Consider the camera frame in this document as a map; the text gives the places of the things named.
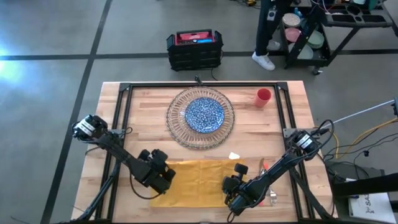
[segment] yellow towel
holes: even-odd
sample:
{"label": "yellow towel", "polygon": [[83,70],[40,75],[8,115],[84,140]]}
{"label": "yellow towel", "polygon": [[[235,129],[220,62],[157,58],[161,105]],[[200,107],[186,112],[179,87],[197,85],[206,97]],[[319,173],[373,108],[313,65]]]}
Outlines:
{"label": "yellow towel", "polygon": [[166,194],[150,201],[152,207],[224,207],[221,187],[225,176],[236,175],[241,159],[169,162],[176,175]]}

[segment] person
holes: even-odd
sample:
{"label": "person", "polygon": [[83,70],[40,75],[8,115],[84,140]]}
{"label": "person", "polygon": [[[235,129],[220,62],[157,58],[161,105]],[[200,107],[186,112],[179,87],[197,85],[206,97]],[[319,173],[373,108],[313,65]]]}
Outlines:
{"label": "person", "polygon": [[268,21],[268,12],[272,7],[271,0],[261,0],[260,17],[257,27],[256,49],[251,58],[268,71],[275,69],[275,65],[268,57],[269,50],[279,50],[280,43],[272,40],[278,22]]}

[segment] concrete floor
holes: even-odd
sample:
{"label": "concrete floor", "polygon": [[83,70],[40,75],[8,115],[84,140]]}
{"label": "concrete floor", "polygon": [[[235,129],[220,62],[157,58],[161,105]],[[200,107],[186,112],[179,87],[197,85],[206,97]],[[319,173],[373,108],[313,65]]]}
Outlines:
{"label": "concrete floor", "polygon": [[[106,0],[1,1],[0,55],[90,54]],[[398,22],[398,2],[386,6]],[[99,54],[158,53],[179,30],[218,30],[224,51],[252,51],[259,11],[228,0],[113,0],[98,47]],[[348,29],[327,29],[333,49]],[[361,30],[349,50],[398,49],[392,29]],[[267,72],[250,57],[225,57],[213,74],[219,80],[303,80],[314,122],[336,120],[398,95],[397,54],[341,55],[317,77],[308,68],[283,69],[284,58]],[[0,60],[0,222],[12,217],[39,223],[68,122],[88,60]],[[209,71],[174,72],[166,58],[94,61],[79,118],[94,113],[102,82],[211,80]],[[336,125],[341,144],[394,116],[390,106]],[[363,144],[398,131],[392,124]],[[358,164],[398,172],[398,141],[361,156]],[[327,152],[334,143],[329,143]],[[70,218],[86,145],[73,141],[52,222]],[[353,156],[343,160],[351,161]]]}

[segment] wooden tabletop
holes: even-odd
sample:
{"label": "wooden tabletop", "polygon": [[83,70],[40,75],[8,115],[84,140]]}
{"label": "wooden tabletop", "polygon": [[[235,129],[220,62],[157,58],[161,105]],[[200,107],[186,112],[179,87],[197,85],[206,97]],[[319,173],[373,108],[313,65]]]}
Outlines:
{"label": "wooden tabletop", "polygon": [[[310,107],[303,82],[289,81],[290,97],[298,128],[314,126]],[[134,88],[128,126],[133,132],[126,136],[125,149],[133,156],[143,149],[161,149],[169,155],[170,161],[186,161],[197,159],[227,159],[230,152],[237,153],[249,167],[248,179],[257,176],[259,161],[265,158],[269,166],[278,161],[285,152],[275,96],[262,108],[252,105],[254,94],[260,87],[216,87],[232,102],[236,115],[235,125],[228,139],[220,146],[205,151],[186,149],[175,142],[165,125],[165,113],[173,97],[184,88]],[[119,83],[103,83],[96,114],[112,125]],[[289,119],[285,108],[285,120],[289,127]],[[119,118],[119,128],[123,120],[123,112]],[[94,199],[100,189],[101,177],[106,152],[91,151],[86,155],[80,185],[76,196],[75,209],[72,218],[81,215]],[[319,157],[305,162],[310,189],[319,202],[330,213],[332,196],[325,167]],[[149,196],[150,189],[133,180],[137,191]],[[271,206],[269,197],[264,200],[264,206],[246,209],[234,222],[294,222],[297,221],[289,173],[279,178],[272,189],[277,194],[277,205]],[[300,198],[303,214],[307,210],[303,193]],[[129,172],[122,166],[116,204],[114,222],[226,222],[229,214],[227,207],[223,208],[151,208],[147,200],[138,198],[129,185]]]}

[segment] shoe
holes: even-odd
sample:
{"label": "shoe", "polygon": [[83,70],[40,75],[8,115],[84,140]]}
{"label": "shoe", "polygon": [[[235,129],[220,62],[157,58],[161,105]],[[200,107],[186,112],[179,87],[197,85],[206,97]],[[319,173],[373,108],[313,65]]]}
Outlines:
{"label": "shoe", "polygon": [[256,52],[254,52],[253,55],[251,56],[251,58],[255,62],[257,62],[261,67],[265,68],[268,71],[272,71],[275,69],[275,65],[269,59],[268,54],[257,56]]}
{"label": "shoe", "polygon": [[274,40],[268,42],[267,50],[275,51],[280,49],[280,43]]}

